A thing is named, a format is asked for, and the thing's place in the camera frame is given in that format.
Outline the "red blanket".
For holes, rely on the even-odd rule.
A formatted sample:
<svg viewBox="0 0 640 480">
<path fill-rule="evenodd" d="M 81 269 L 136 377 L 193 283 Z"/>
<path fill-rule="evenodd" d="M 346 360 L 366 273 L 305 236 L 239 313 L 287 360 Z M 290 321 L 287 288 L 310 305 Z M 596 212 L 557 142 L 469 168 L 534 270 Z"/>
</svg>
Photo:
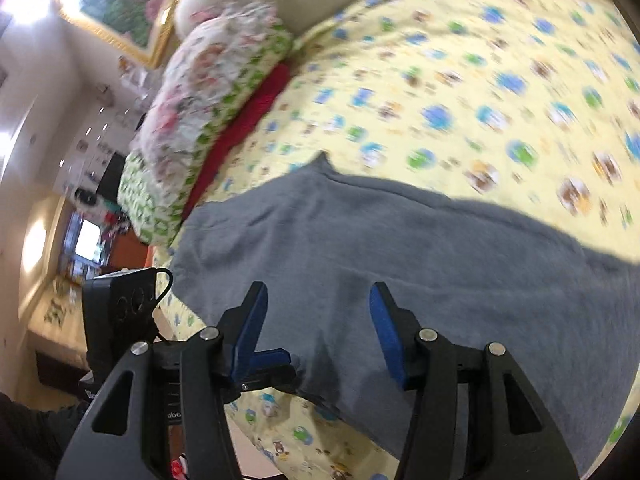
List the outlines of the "red blanket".
<svg viewBox="0 0 640 480">
<path fill-rule="evenodd" d="M 286 87 L 290 78 L 291 71 L 288 64 L 279 63 L 243 105 L 232 122 L 221 131 L 220 136 L 206 155 L 200 170 L 198 170 L 193 188 L 184 205 L 181 221 L 186 221 L 186 218 L 190 216 L 198 201 L 203 197 L 206 188 L 212 184 L 232 148 L 243 142 L 255 129 L 258 122 L 271 110 L 274 101 Z"/>
</svg>

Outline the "floral ruffled pillow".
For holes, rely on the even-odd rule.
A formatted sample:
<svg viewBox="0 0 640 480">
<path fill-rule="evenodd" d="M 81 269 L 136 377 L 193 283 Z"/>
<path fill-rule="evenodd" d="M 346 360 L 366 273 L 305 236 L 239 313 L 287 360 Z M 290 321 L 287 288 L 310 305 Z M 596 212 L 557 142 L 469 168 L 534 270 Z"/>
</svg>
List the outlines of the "floral ruffled pillow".
<svg viewBox="0 0 640 480">
<path fill-rule="evenodd" d="M 271 71 L 292 36 L 270 2 L 224 2 L 171 57 L 132 152 L 163 200 L 177 194 L 200 159 Z"/>
</svg>

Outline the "grey sweatpants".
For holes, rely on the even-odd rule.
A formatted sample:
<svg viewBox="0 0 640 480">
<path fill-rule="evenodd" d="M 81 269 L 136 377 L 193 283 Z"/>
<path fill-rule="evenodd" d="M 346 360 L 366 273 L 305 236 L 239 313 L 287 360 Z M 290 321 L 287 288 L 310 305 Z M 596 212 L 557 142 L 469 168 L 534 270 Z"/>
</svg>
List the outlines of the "grey sweatpants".
<svg viewBox="0 0 640 480">
<path fill-rule="evenodd" d="M 175 296 L 208 325 L 265 283 L 260 346 L 288 350 L 298 393 L 392 454 L 411 408 L 372 324 L 376 282 L 454 344 L 504 344 L 580 472 L 602 451 L 639 365 L 638 266 L 506 208 L 340 174 L 324 155 L 196 207 L 170 268 Z"/>
</svg>

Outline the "green frog pattern pillow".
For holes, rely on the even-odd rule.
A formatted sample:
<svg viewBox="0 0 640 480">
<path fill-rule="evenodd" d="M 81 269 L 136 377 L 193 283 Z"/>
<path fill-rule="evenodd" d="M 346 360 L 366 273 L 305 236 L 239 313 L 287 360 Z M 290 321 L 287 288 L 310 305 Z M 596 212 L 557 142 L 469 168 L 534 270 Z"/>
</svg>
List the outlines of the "green frog pattern pillow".
<svg viewBox="0 0 640 480">
<path fill-rule="evenodd" d="M 209 151 L 291 46 L 280 20 L 210 20 L 183 40 L 134 136 L 118 189 L 139 240 L 171 243 Z"/>
</svg>

